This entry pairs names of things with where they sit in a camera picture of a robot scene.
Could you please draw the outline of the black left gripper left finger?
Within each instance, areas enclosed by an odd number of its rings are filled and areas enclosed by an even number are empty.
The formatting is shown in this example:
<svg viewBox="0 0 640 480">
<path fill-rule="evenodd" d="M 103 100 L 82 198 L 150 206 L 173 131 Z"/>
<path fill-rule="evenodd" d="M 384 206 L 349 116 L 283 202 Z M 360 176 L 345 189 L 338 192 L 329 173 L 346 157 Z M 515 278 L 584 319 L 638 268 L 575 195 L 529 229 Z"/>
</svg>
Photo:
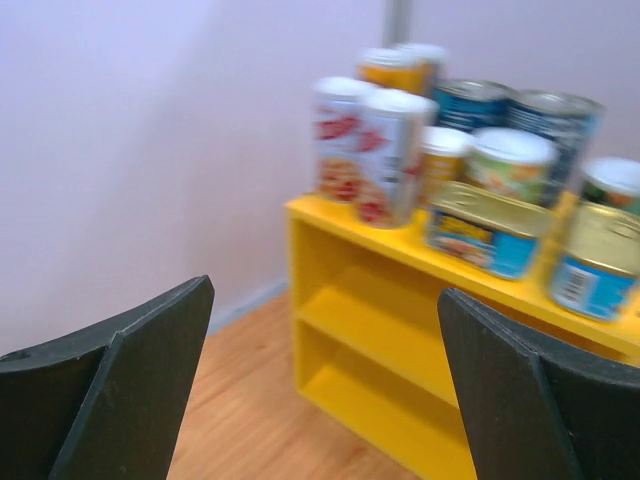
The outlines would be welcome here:
<svg viewBox="0 0 640 480">
<path fill-rule="evenodd" d="M 2 356 L 2 478 L 166 478 L 214 296 L 196 277 Z"/>
</svg>

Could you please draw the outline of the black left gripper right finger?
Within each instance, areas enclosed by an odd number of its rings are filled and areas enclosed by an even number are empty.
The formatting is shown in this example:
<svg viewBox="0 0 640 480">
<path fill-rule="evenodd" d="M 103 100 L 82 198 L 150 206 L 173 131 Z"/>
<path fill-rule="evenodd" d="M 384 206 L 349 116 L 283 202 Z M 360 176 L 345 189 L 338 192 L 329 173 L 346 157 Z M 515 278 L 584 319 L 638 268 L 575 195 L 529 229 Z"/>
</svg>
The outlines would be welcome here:
<svg viewBox="0 0 640 480">
<path fill-rule="evenodd" d="M 480 479 L 636 479 L 639 370 L 457 290 L 438 317 Z"/>
</svg>

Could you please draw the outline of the yellow wooden shelf cabinet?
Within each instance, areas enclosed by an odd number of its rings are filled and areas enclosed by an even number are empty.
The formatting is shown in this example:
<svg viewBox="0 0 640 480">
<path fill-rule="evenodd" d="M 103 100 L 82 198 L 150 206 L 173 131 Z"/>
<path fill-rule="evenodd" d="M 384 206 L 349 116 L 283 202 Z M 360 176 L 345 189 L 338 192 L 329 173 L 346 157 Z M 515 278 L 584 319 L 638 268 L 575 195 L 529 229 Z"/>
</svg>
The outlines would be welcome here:
<svg viewBox="0 0 640 480">
<path fill-rule="evenodd" d="M 428 214 L 400 229 L 360 223 L 347 204 L 308 194 L 287 205 L 298 391 L 424 479 L 476 472 L 442 340 L 437 300 L 459 288 L 508 317 L 618 362 L 639 362 L 639 299 L 614 322 L 560 308 L 548 295 L 560 226 L 520 281 L 427 247 Z"/>
</svg>

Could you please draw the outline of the gold sardine tin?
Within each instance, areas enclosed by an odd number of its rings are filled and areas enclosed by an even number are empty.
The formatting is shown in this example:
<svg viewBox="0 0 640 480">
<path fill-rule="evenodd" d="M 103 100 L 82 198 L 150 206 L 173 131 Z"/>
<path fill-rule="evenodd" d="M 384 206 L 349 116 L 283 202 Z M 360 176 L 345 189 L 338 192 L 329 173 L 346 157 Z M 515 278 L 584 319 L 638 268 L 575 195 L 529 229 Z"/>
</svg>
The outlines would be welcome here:
<svg viewBox="0 0 640 480">
<path fill-rule="evenodd" d="M 582 202 L 563 229 L 549 296 L 559 306 L 616 321 L 639 282 L 639 217 Z"/>
<path fill-rule="evenodd" d="M 527 274 L 553 223 L 543 207 L 461 182 L 445 183 L 430 211 L 429 246 L 508 280 Z"/>
</svg>

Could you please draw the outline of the yellow can white lid front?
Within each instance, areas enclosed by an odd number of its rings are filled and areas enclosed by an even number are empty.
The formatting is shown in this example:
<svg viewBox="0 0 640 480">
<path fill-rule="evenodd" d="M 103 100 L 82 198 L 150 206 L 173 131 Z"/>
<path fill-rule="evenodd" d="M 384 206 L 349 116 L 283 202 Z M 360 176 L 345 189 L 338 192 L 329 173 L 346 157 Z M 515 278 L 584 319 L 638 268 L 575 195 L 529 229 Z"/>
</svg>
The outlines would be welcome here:
<svg viewBox="0 0 640 480">
<path fill-rule="evenodd" d="M 533 133 L 482 128 L 473 133 L 463 179 L 490 192 L 536 204 L 557 156 L 550 140 Z"/>
</svg>

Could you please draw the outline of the small can white lid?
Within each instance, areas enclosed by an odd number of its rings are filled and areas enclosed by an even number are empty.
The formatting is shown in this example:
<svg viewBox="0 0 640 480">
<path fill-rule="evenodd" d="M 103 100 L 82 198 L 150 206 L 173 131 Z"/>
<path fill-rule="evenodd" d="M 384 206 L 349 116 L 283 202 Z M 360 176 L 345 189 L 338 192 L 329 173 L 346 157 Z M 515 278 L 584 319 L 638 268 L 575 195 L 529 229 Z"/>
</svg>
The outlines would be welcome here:
<svg viewBox="0 0 640 480">
<path fill-rule="evenodd" d="M 474 142 L 473 135 L 453 128 L 423 128 L 422 179 L 418 197 L 420 206 L 427 206 L 443 183 L 455 181 L 461 175 Z"/>
</svg>

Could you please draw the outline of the blue can silver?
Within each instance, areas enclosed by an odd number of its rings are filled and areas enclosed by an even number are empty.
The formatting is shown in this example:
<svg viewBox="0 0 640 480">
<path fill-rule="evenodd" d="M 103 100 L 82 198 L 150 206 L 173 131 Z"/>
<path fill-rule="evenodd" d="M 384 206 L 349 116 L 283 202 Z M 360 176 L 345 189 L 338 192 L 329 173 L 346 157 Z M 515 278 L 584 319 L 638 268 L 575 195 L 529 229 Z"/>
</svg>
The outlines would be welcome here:
<svg viewBox="0 0 640 480">
<path fill-rule="evenodd" d="M 441 80 L 433 90 L 439 105 L 436 125 L 466 133 L 506 124 L 514 90 L 488 80 Z"/>
<path fill-rule="evenodd" d="M 540 206 L 553 208 L 558 203 L 604 114 L 601 103 L 565 92 L 525 89 L 511 96 L 506 125 L 545 138 L 556 150 L 538 200 Z"/>
</svg>

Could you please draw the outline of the tall can white lid front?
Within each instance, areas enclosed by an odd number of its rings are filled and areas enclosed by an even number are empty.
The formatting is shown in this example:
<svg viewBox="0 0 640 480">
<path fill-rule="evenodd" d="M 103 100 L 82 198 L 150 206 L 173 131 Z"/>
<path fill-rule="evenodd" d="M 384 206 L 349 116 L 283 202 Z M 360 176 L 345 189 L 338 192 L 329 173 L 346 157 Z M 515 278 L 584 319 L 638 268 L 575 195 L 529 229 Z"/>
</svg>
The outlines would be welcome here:
<svg viewBox="0 0 640 480">
<path fill-rule="evenodd" d="M 423 178 L 422 137 L 438 104 L 397 89 L 377 89 L 362 102 L 357 146 L 358 219 L 377 228 L 411 221 Z"/>
</svg>

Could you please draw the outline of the tall can white lid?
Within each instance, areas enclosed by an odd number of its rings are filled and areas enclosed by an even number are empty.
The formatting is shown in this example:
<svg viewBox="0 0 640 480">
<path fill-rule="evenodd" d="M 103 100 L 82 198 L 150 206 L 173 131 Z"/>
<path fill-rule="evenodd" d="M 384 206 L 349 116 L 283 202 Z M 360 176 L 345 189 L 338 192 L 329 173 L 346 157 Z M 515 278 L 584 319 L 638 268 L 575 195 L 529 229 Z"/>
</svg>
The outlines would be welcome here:
<svg viewBox="0 0 640 480">
<path fill-rule="evenodd" d="M 358 78 L 387 89 L 415 92 L 416 58 L 403 50 L 366 48 L 359 56 Z"/>
<path fill-rule="evenodd" d="M 377 228 L 411 221 L 423 178 L 422 137 L 438 104 L 397 89 L 377 89 L 362 102 L 357 146 L 358 219 Z"/>
</svg>

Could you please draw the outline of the red label can white lid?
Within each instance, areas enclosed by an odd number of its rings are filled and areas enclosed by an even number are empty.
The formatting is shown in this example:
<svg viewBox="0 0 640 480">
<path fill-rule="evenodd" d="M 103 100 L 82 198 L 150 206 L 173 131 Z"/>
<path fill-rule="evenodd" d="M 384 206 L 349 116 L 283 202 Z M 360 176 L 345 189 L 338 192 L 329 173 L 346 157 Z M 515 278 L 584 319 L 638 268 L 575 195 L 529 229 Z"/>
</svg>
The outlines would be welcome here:
<svg viewBox="0 0 640 480">
<path fill-rule="evenodd" d="M 343 76 L 325 77 L 314 85 L 315 187 L 326 199 L 351 202 L 357 196 L 361 101 L 376 88 Z"/>
</svg>

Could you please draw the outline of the short green can white lid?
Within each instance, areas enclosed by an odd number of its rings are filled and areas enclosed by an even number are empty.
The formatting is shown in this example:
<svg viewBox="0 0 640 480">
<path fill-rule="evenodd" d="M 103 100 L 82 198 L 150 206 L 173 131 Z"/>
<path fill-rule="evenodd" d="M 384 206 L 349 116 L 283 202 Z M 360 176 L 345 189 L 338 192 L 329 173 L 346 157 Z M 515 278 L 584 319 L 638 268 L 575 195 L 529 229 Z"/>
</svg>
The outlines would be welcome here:
<svg viewBox="0 0 640 480">
<path fill-rule="evenodd" d="M 639 162 L 602 157 L 582 166 L 580 198 L 639 215 Z"/>
</svg>

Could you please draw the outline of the tall yellow blue can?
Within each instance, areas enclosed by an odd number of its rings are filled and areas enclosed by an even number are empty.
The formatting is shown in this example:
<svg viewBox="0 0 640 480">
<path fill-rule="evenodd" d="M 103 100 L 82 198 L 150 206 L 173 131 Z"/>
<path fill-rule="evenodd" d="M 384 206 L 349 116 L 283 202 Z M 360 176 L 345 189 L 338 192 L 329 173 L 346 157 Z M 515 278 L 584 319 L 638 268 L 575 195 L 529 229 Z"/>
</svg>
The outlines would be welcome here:
<svg viewBox="0 0 640 480">
<path fill-rule="evenodd" d="M 411 54 L 419 64 L 416 70 L 416 92 L 426 98 L 433 97 L 433 91 L 446 67 L 450 51 L 440 45 L 424 43 L 399 43 L 399 51 Z"/>
</svg>

